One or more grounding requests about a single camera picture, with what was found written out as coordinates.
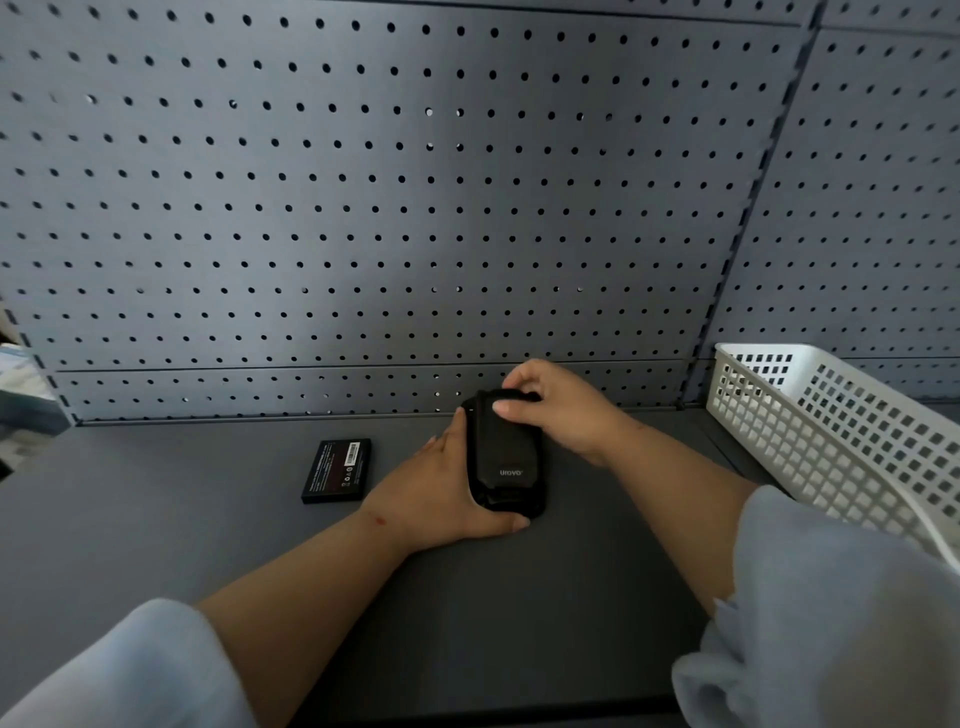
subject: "white plastic basket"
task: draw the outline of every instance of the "white plastic basket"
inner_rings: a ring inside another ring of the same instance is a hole
[[[803,344],[719,344],[707,409],[793,497],[960,572],[960,425]]]

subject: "barcode sticker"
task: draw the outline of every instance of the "barcode sticker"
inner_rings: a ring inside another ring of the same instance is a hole
[[[357,455],[360,453],[360,443],[350,443],[350,447],[347,448],[347,462],[344,463],[348,468],[350,466],[356,465]]]

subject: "black battery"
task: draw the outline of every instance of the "black battery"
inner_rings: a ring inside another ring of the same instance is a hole
[[[370,469],[370,440],[324,440],[306,477],[300,500],[360,500]]]

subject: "right hand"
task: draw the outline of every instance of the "right hand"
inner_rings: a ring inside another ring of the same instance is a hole
[[[563,367],[540,359],[520,364],[503,380],[504,389],[536,392],[539,402],[499,400],[493,411],[504,420],[535,425],[589,463],[608,467],[606,453],[623,432],[640,423]]]

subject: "gray pegboard panel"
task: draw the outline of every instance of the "gray pegboard panel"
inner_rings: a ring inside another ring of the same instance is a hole
[[[685,403],[704,403],[707,401],[707,390],[713,378],[714,359],[696,359],[690,369],[689,377],[684,383],[682,397]]]
[[[91,8],[0,8],[0,287],[71,371],[688,356],[802,39]]]
[[[960,41],[822,31],[708,331],[960,354]]]
[[[960,359],[847,359],[847,363],[914,400],[960,398]]]
[[[829,0],[822,24],[902,33],[960,36],[958,0]]]
[[[680,396],[684,363],[597,361],[565,365],[622,407]],[[452,412],[478,389],[500,386],[514,364],[274,367],[178,372],[73,372],[57,393],[84,420]]]
[[[416,3],[419,0],[395,0]],[[472,6],[804,25],[816,0],[471,0]]]

